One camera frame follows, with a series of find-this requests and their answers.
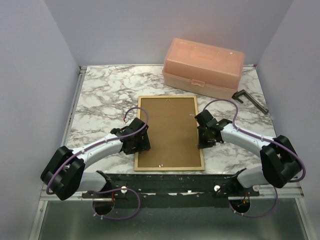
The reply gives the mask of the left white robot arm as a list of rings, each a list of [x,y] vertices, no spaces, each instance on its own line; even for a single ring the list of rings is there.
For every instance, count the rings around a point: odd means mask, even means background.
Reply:
[[[47,194],[56,195],[62,201],[83,191],[107,197],[111,191],[108,177],[102,171],[85,173],[85,170],[110,155],[150,150],[148,128],[136,117],[129,125],[113,128],[105,137],[88,145],[74,149],[59,147],[40,175]]]

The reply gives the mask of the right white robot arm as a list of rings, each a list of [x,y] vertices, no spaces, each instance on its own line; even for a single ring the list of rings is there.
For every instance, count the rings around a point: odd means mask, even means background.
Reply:
[[[303,171],[297,153],[289,139],[258,136],[254,132],[236,128],[228,119],[216,120],[204,110],[195,116],[198,123],[198,148],[211,148],[216,143],[231,143],[260,158],[260,166],[238,171],[230,183],[230,191],[241,196],[256,185],[282,188]]]

